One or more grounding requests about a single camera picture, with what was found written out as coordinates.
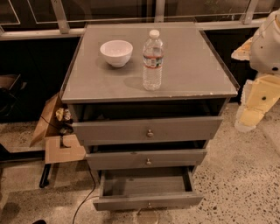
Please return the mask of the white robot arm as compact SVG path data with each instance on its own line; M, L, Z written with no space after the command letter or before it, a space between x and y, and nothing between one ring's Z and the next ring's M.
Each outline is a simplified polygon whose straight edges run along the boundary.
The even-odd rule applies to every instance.
M280 99L280 9L271 12L231 57L248 60L257 71L255 79L246 80L243 86L234 124L240 132L248 132Z

